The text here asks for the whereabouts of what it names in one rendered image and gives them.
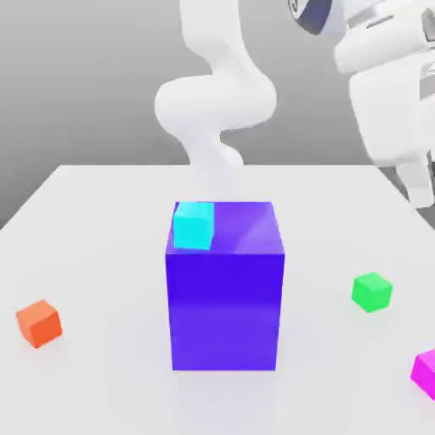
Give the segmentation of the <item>small magenta cube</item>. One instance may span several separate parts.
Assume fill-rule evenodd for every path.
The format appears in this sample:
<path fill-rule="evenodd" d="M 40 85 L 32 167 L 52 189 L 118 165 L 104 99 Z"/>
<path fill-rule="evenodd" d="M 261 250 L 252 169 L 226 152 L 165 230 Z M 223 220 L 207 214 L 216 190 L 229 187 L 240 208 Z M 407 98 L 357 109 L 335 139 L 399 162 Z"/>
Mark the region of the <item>small magenta cube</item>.
<path fill-rule="evenodd" d="M 410 379 L 435 401 L 435 348 L 415 357 Z"/>

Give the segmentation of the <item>small green cube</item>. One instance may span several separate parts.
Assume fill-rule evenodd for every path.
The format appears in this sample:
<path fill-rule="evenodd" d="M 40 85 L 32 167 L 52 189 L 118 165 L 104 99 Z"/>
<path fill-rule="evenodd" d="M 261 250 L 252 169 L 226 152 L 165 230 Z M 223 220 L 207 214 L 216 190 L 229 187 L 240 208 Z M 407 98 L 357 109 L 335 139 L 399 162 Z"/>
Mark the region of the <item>small green cube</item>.
<path fill-rule="evenodd" d="M 390 304 L 393 284 L 378 273 L 369 273 L 353 280 L 352 300 L 365 312 L 372 313 Z"/>

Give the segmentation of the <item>large blue box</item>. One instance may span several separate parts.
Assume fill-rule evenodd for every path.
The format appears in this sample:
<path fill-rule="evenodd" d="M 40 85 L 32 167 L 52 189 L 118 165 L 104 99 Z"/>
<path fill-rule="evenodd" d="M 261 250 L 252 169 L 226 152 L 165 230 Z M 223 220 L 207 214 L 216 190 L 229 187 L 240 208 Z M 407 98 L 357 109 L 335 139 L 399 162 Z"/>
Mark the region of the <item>large blue box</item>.
<path fill-rule="evenodd" d="M 269 202 L 218 202 L 209 250 L 167 237 L 172 367 L 274 370 L 285 249 Z"/>

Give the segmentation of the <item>small orange cube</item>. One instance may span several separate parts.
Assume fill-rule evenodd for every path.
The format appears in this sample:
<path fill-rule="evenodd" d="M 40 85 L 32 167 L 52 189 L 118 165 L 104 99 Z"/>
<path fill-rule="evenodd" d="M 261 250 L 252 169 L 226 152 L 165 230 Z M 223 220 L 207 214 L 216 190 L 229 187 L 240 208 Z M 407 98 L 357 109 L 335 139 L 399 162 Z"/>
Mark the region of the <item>small orange cube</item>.
<path fill-rule="evenodd" d="M 45 300 L 19 310 L 16 319 L 22 336 L 34 348 L 39 348 L 62 335 L 59 313 Z"/>

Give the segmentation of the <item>small cyan cube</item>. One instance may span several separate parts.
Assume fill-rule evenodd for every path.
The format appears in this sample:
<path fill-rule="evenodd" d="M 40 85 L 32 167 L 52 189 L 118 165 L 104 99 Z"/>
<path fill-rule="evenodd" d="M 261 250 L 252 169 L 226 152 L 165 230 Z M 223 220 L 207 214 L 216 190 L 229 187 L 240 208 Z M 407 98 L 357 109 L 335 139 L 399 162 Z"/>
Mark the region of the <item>small cyan cube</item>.
<path fill-rule="evenodd" d="M 180 201 L 173 214 L 173 244 L 178 249 L 211 249 L 214 237 L 213 202 Z"/>

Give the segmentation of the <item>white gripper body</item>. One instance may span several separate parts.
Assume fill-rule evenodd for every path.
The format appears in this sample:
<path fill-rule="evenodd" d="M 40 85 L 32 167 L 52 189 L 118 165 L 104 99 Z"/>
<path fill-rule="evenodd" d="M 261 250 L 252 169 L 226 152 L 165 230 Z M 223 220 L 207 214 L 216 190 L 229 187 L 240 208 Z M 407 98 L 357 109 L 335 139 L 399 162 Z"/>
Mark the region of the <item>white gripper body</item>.
<path fill-rule="evenodd" d="M 356 73 L 349 95 L 377 166 L 397 166 L 435 151 L 435 57 L 406 57 Z"/>

